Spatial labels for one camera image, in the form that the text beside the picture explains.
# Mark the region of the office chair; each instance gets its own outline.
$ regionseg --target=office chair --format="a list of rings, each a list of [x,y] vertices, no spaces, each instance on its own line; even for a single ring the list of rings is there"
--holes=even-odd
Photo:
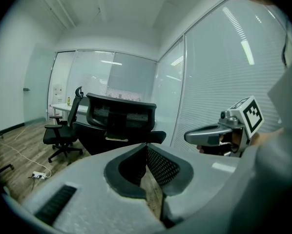
[[[151,132],[156,105],[88,93],[90,125],[74,122],[73,129],[91,155],[137,143],[161,144],[166,133]]]
[[[64,153],[66,157],[67,152],[69,151],[79,151],[80,155],[83,154],[83,151],[80,148],[68,147],[78,139],[73,132],[72,123],[77,119],[76,114],[82,97],[83,92],[81,91],[81,87],[79,87],[76,90],[76,97],[73,100],[71,111],[68,116],[68,121],[59,121],[62,116],[50,116],[50,118],[56,119],[57,125],[45,126],[46,131],[44,134],[43,143],[47,145],[53,144],[52,148],[54,150],[55,148],[58,148],[58,150],[51,157],[48,158],[49,163],[52,162],[51,159],[53,157],[57,156],[60,153]]]

